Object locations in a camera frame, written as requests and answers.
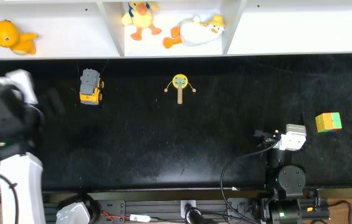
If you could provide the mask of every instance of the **toy head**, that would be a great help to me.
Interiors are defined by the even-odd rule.
[[[217,14],[214,15],[213,19],[208,23],[209,23],[209,28],[215,34],[222,34],[224,31],[224,27],[226,26],[225,23],[223,22],[223,17]]]
[[[173,86],[175,88],[178,88],[181,86],[182,88],[185,88],[188,85],[188,79],[185,75],[183,74],[178,74],[173,77]]]
[[[0,46],[12,47],[19,42],[21,32],[11,21],[0,22]]]
[[[128,7],[136,10],[140,15],[145,15],[146,12],[150,9],[148,2],[129,2]]]

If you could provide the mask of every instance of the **green cube face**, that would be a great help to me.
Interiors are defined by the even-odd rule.
[[[338,128],[338,129],[342,128],[342,122],[340,120],[339,121],[333,120],[333,128]]]
[[[340,121],[340,114],[339,113],[332,113],[332,120]]]

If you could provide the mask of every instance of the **black tabletop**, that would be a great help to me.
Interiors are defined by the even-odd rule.
[[[219,187],[235,156],[254,152],[255,129],[284,130],[303,115],[314,133],[293,155],[307,187],[352,187],[352,54],[0,61],[0,76],[32,74],[38,97],[54,88],[65,116],[47,118],[35,152],[43,191]],[[101,72],[104,100],[82,105],[82,70]],[[183,73],[196,88],[163,90]],[[315,116],[339,112],[343,129],[316,133]],[[236,162],[226,187],[262,189],[265,159]]]

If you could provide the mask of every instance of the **colorful cube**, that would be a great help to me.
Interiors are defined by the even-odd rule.
[[[323,113],[315,118],[315,122],[319,133],[342,129],[339,113]]]

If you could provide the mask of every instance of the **yellow stuffed duck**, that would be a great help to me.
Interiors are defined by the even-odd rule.
[[[17,55],[36,54],[33,40],[37,34],[23,34],[11,21],[0,21],[0,46]]]
[[[163,40],[163,45],[167,49],[174,44],[183,43],[185,46],[197,46],[206,44],[223,33],[225,28],[223,17],[216,14],[208,23],[201,22],[199,16],[194,19],[183,21],[180,26],[171,29],[171,36]]]
[[[152,35],[157,35],[162,32],[161,29],[153,25],[153,15],[150,9],[157,11],[159,9],[158,4],[155,2],[129,2],[129,10],[123,16],[122,23],[125,26],[133,24],[137,27],[137,31],[131,35],[134,40],[142,39],[142,32],[145,28],[150,28]]]

